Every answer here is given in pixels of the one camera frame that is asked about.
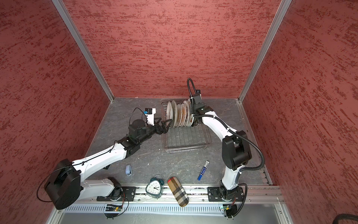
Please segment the plain white plate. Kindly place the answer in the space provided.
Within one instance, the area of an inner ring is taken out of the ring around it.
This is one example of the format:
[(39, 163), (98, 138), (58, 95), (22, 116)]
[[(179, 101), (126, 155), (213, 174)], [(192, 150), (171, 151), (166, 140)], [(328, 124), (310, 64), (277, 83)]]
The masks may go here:
[(177, 124), (177, 120), (178, 120), (178, 107), (177, 107), (177, 103), (175, 100), (173, 100), (171, 102), (171, 106), (172, 106), (172, 112), (173, 112), (173, 119), (172, 119), (172, 127), (176, 127)]

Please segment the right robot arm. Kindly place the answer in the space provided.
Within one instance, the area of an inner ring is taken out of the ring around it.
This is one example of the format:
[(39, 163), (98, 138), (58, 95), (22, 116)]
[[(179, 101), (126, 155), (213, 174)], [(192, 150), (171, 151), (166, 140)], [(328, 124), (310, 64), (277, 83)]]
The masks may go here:
[[(226, 168), (220, 182), (219, 195), (226, 201), (231, 200), (239, 192), (238, 180), (241, 173), (262, 169), (265, 165), (264, 155), (259, 147), (248, 139), (244, 131), (230, 127), (203, 102), (200, 90), (196, 89), (191, 78), (187, 79), (187, 87), (191, 103), (190, 114), (197, 123), (210, 128), (222, 142), (222, 160)], [(261, 160), (255, 167), (247, 167), (252, 159), (250, 147), (257, 151)]]

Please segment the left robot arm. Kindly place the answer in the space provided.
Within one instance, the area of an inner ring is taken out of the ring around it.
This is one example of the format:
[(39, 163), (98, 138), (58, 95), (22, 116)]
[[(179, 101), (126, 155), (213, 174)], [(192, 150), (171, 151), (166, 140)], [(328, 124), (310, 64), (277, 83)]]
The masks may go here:
[(171, 119), (162, 121), (161, 118), (155, 118), (153, 124), (137, 119), (129, 125), (129, 133), (115, 141), (111, 147), (83, 159), (60, 161), (44, 181), (49, 201), (57, 210), (63, 210), (85, 198), (106, 197), (111, 201), (123, 199), (122, 186), (114, 177), (97, 181), (89, 181), (88, 177), (132, 156), (154, 134), (167, 133), (171, 124)]

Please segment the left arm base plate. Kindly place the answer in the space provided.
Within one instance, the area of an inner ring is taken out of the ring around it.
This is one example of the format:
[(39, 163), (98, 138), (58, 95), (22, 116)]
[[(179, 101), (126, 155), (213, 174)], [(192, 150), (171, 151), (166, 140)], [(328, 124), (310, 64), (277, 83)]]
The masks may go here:
[(122, 186), (121, 188), (115, 187), (112, 193), (107, 197), (97, 197), (99, 202), (123, 202), (128, 200), (132, 202), (136, 194), (136, 187)]

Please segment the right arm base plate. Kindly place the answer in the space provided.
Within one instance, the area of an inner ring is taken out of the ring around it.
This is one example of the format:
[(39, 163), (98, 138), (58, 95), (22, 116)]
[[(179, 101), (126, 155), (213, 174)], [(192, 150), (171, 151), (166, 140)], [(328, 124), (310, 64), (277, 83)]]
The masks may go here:
[(242, 202), (244, 199), (243, 188), (236, 187), (227, 190), (224, 186), (208, 187), (208, 200), (210, 202)]

